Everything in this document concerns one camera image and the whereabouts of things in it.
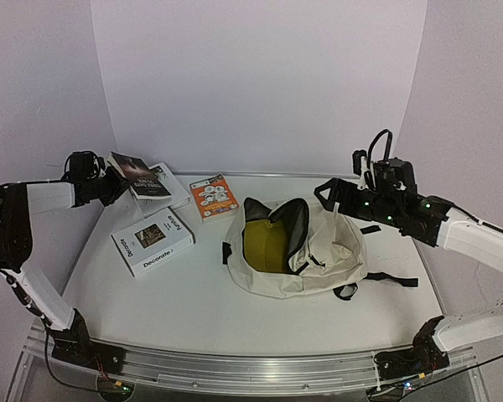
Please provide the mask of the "yellow plastic folder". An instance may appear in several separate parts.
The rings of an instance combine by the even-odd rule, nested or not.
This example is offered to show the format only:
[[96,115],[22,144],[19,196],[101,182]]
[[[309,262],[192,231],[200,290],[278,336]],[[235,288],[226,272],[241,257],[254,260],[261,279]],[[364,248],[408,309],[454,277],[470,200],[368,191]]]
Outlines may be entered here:
[[247,222],[243,233],[246,262],[259,272],[288,274],[288,240],[281,221],[260,219]]

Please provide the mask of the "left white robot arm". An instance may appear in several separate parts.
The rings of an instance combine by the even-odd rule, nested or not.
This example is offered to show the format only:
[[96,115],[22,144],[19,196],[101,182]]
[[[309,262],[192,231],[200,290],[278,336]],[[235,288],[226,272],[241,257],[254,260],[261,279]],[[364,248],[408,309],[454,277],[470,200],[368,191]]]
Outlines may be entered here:
[[46,180],[0,185],[0,274],[21,304],[53,331],[73,327],[75,309],[68,305],[39,268],[23,264],[33,251],[31,217],[73,209],[93,200],[113,204],[129,182],[113,167],[87,181]]

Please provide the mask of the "black Three Days book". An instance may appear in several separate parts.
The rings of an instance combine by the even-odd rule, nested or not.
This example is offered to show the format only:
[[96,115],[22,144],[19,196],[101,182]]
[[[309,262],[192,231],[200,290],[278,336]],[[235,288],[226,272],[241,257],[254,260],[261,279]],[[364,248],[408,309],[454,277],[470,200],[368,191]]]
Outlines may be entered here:
[[111,152],[108,162],[130,183],[136,199],[163,200],[171,197],[171,193],[142,159]]

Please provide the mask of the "beige canvas backpack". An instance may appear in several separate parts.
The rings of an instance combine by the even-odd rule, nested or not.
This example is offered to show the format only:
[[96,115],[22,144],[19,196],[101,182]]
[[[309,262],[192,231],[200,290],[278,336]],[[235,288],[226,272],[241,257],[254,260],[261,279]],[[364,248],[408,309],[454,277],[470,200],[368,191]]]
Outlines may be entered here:
[[[247,222],[260,219],[283,223],[289,238],[288,274],[259,272],[246,262],[244,229]],[[243,290],[277,299],[332,291],[347,302],[361,281],[391,281],[416,288],[416,278],[368,270],[364,236],[377,230],[377,225],[360,229],[344,215],[327,212],[321,204],[304,198],[277,203],[246,198],[226,233],[222,263]]]

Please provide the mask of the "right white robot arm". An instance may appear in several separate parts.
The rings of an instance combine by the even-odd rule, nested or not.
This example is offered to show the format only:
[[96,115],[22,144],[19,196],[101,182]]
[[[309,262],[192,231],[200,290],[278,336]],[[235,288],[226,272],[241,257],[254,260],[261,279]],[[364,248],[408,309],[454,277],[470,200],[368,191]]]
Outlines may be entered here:
[[442,352],[503,338],[503,229],[454,203],[418,194],[413,186],[384,183],[374,189],[340,178],[314,195],[330,212],[398,229],[421,244],[423,259],[446,317],[432,324]]

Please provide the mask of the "white Decorate furniture book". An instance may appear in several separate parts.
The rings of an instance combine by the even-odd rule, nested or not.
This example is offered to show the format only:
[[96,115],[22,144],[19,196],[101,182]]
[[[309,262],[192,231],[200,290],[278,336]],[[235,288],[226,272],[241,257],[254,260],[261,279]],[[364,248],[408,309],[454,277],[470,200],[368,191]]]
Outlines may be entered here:
[[171,208],[111,234],[111,239],[133,277],[158,267],[195,243],[193,232]]

